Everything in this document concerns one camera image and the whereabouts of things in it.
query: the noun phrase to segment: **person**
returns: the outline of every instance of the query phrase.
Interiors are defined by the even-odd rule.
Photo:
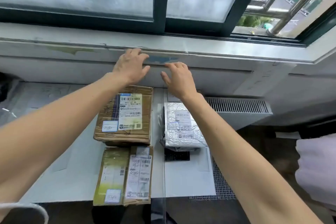
[[[140,81],[150,67],[141,50],[127,50],[113,71],[0,129],[0,202],[17,202],[121,89]],[[166,63],[168,90],[182,100],[251,223],[322,223],[282,176],[197,93],[182,62]],[[0,213],[0,220],[7,212]]]

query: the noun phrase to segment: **person's right arm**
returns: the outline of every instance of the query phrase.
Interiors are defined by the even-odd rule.
[[[219,169],[250,222],[256,224],[322,222],[275,168],[231,128],[197,93],[187,65],[167,63],[162,79],[182,100],[198,124]]]

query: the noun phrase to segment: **person's left arm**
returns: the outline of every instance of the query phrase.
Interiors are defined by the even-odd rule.
[[[127,50],[112,73],[0,129],[0,202],[20,200],[108,101],[145,76],[148,55],[140,53]]]

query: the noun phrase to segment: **floor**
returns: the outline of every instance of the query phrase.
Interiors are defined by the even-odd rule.
[[[296,183],[295,171],[298,168],[299,154],[295,150],[295,139],[277,139],[269,128],[249,126],[239,131],[255,149],[257,149],[288,181],[299,196],[317,214],[324,224],[334,224],[329,212]],[[92,202],[63,202],[45,204],[50,215],[50,224],[93,224],[91,216]],[[122,224],[142,224],[143,206],[131,205],[125,210]],[[250,223],[237,200],[194,201],[189,198],[167,198],[166,209],[179,224],[201,223]],[[2,224],[38,224],[42,218],[33,210],[12,210]]]

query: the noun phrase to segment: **window security bar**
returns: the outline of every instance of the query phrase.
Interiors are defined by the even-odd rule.
[[[295,16],[295,14],[301,10],[301,8],[309,0],[299,0],[297,1],[291,9],[280,9],[280,8],[271,8],[271,5],[275,0],[268,0],[263,6],[258,5],[248,5],[245,15],[260,15],[265,17],[272,17],[280,19],[280,21],[271,29],[268,29],[266,32],[268,35],[278,35],[280,30]]]

